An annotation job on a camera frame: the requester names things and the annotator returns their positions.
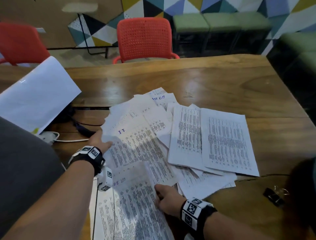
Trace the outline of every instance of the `wooden tabletop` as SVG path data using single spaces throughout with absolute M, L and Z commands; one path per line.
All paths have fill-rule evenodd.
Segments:
M 0 66 L 0 91 L 31 69 Z M 316 156 L 316 129 L 268 60 L 260 55 L 229 55 L 166 61 L 71 68 L 67 72 L 82 93 L 75 106 L 113 106 L 163 87 L 180 104 L 191 103 L 220 111 L 245 114 L 261 178 L 237 181 L 208 198 L 225 215 L 249 224 L 275 239 L 316 239 L 298 220 L 290 199 L 279 209 L 262 193 L 266 187 L 285 186 L 286 176 L 300 161 Z M 74 118 L 102 124 L 108 111 L 77 111 Z M 52 126 L 60 139 L 80 136 L 70 123 Z M 85 142 L 55 143 L 66 161 Z M 89 219 L 82 239 L 90 238 Z

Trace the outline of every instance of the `red chair backrest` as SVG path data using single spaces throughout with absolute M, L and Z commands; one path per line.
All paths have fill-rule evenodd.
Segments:
M 136 58 L 172 58 L 170 23 L 165 18 L 138 17 L 121 20 L 117 26 L 122 62 Z
M 0 22 L 0 53 L 12 65 L 41 63 L 50 56 L 36 28 Z

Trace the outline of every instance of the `person's left hand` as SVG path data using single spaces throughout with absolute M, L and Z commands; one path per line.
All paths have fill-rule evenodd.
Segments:
M 102 154 L 104 154 L 112 146 L 112 142 L 102 142 L 101 136 L 102 136 L 102 130 L 98 130 L 95 134 L 93 134 L 89 138 L 88 145 L 99 148 Z

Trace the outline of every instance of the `person's right hand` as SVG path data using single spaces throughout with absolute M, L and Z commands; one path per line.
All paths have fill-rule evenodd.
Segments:
M 180 210 L 186 198 L 181 196 L 174 187 L 156 184 L 155 190 L 163 199 L 156 196 L 155 205 L 164 213 L 180 218 Z

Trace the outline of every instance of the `wall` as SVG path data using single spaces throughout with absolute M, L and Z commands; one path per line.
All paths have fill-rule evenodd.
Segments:
M 269 18 L 273 28 L 265 41 L 262 51 L 267 54 L 281 34 L 296 31 L 316 30 L 315 0 L 122 0 L 123 13 L 111 21 L 97 23 L 92 27 L 88 16 L 88 24 L 83 23 L 88 46 L 116 45 L 116 26 L 124 18 L 132 17 L 164 17 L 171 19 L 183 13 L 209 12 L 246 12 L 258 11 Z M 69 25 L 78 29 L 79 19 Z M 77 37 L 76 43 L 85 46 L 83 37 Z
M 47 48 L 75 47 L 77 44 L 67 28 L 77 18 L 76 13 L 62 12 L 62 8 L 77 0 L 2 0 L 0 1 L 0 21 L 30 24 L 44 28 L 40 34 Z M 84 0 L 85 3 L 98 3 L 98 10 L 91 16 L 108 22 L 123 12 L 120 0 Z

